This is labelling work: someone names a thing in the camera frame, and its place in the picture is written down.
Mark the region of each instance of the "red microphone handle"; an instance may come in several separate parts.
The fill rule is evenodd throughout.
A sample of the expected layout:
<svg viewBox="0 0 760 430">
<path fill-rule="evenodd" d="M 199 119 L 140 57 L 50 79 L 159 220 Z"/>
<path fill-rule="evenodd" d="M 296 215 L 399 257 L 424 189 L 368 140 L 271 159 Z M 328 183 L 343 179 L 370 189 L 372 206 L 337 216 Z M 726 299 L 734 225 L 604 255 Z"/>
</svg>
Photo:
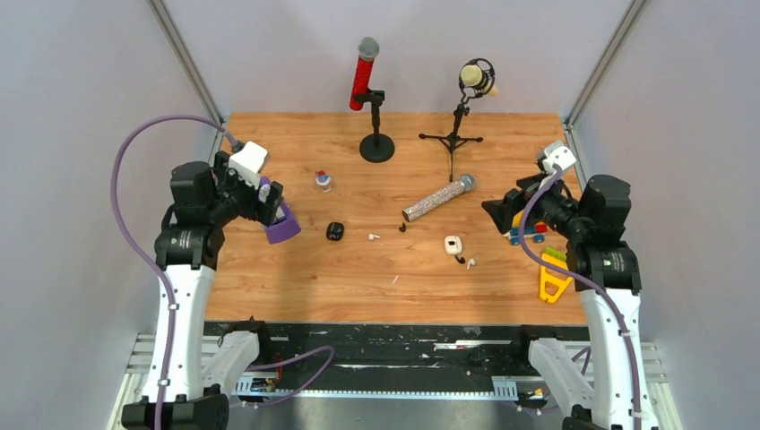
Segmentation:
<svg viewBox="0 0 760 430">
<path fill-rule="evenodd" d="M 375 61 L 367 61 L 358 58 L 357 73 L 354 76 L 354 87 L 351 90 L 351 100 L 349 101 L 349 108 L 352 110 L 361 110 L 362 103 L 354 100 L 354 96 L 357 94 L 364 94 L 369 88 L 369 75 L 372 73 L 372 65 Z"/>
</svg>

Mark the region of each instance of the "green object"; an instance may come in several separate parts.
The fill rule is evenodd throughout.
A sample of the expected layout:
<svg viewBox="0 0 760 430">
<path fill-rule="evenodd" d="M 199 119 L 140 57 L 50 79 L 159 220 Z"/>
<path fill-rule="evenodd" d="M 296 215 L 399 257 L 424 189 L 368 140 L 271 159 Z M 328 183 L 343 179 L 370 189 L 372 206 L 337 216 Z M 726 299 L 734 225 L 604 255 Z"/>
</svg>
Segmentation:
<svg viewBox="0 0 760 430">
<path fill-rule="evenodd" d="M 554 258 L 557 258 L 558 260 L 562 260 L 563 262 L 567 261 L 567 255 L 563 253 L 562 251 L 558 251 L 554 248 L 546 247 L 544 248 L 544 253 L 551 255 Z"/>
</svg>

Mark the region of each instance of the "scratched black panel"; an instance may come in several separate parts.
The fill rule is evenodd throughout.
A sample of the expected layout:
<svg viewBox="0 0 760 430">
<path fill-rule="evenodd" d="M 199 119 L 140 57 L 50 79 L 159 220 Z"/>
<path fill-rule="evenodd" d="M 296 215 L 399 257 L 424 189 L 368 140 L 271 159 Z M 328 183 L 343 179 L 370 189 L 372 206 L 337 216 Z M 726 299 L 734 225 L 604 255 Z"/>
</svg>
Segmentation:
<svg viewBox="0 0 760 430">
<path fill-rule="evenodd" d="M 275 353 L 294 357 L 323 345 L 335 348 L 335 358 L 311 388 L 367 391 L 491 391 L 492 375 L 536 375 L 514 358 L 510 345 L 434 351 L 433 344 L 457 340 L 512 340 L 517 326 L 383 325 L 268 323 Z M 221 335 L 225 322 L 206 322 L 205 335 Z M 562 327 L 564 340 L 588 340 L 585 327 Z M 327 358 L 327 353 L 289 365 L 280 388 L 304 383 Z M 415 366 L 406 368 L 359 366 Z"/>
</svg>

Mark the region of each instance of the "small toy bottle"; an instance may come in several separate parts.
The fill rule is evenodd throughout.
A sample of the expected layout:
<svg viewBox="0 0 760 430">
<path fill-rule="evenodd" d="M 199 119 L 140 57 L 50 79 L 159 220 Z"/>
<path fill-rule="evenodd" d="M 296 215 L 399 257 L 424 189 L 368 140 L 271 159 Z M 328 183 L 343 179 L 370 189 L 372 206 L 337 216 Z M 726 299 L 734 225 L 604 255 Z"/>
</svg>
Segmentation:
<svg viewBox="0 0 760 430">
<path fill-rule="evenodd" d="M 330 175 L 327 175 L 324 173 L 324 170 L 320 170 L 316 172 L 316 184 L 319 185 L 320 188 L 322 188 L 323 193 L 329 193 L 332 189 L 330 187 Z"/>
</svg>

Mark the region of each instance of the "black microphone stand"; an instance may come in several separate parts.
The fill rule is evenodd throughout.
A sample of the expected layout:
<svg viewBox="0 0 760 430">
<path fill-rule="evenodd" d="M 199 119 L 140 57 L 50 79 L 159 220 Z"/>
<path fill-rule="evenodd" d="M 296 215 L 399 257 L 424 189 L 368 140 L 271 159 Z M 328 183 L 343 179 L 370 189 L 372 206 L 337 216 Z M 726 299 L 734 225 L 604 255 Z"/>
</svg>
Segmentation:
<svg viewBox="0 0 760 430">
<path fill-rule="evenodd" d="M 369 102 L 372 105 L 372 134 L 361 140 L 358 146 L 358 153 L 361 157 L 371 163 L 382 163 L 393 156 L 396 151 L 393 140 L 385 134 L 380 133 L 380 107 L 385 100 L 385 91 L 367 90 L 364 94 L 357 94 L 354 100 L 364 104 Z"/>
<path fill-rule="evenodd" d="M 446 148 L 446 150 L 449 151 L 449 156 L 451 157 L 451 170 L 449 170 L 449 182 L 453 182 L 453 152 L 461 148 L 462 145 L 467 142 L 473 142 L 473 141 L 483 142 L 482 137 L 461 137 L 459 135 L 459 127 L 462 125 L 462 118 L 467 116 L 470 113 L 470 108 L 467 106 L 467 103 L 470 101 L 470 99 L 479 99 L 483 97 L 484 95 L 488 94 L 491 88 L 493 88 L 494 82 L 496 81 L 496 73 L 494 72 L 494 66 L 487 59 L 475 58 L 474 60 L 468 61 L 467 64 L 465 65 L 478 65 L 478 62 L 480 61 L 483 61 L 488 64 L 488 69 L 483 70 L 483 78 L 480 83 L 478 83 L 474 87 L 467 87 L 464 85 L 464 82 L 462 82 L 462 77 L 460 76 L 459 78 L 459 91 L 462 92 L 462 99 L 459 100 L 459 105 L 456 106 L 456 109 L 453 112 L 452 132 L 446 136 L 434 136 L 432 134 L 424 134 L 424 133 L 419 134 L 420 139 L 438 139 L 438 141 L 444 145 L 444 148 Z M 465 93 L 464 91 L 465 88 L 472 89 L 474 92 L 473 95 L 468 95 L 467 93 Z"/>
</svg>

